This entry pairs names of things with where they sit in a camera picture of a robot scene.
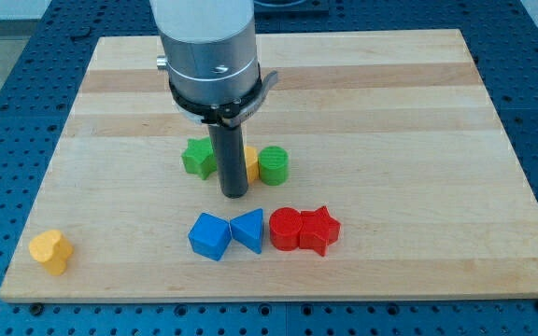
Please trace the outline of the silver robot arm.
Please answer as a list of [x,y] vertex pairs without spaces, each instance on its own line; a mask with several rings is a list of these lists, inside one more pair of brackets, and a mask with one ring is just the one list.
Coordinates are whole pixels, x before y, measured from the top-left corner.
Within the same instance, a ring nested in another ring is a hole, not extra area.
[[151,0],[179,96],[199,105],[225,105],[259,80],[252,0]]

